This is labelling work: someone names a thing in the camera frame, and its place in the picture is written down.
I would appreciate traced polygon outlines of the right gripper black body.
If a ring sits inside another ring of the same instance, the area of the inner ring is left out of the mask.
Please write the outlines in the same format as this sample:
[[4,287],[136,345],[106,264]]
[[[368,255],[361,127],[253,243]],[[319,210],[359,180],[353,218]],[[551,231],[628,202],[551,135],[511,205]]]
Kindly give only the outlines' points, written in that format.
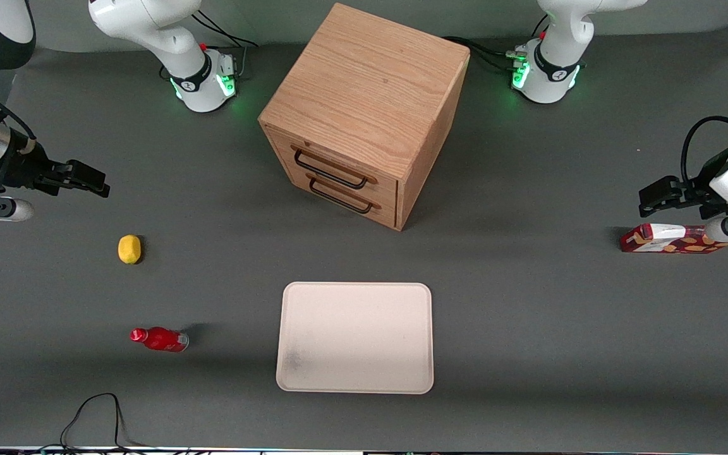
[[15,152],[2,175],[2,185],[34,190],[34,177],[40,173],[55,171],[56,165],[60,163],[49,159],[43,148],[35,148],[29,154]]

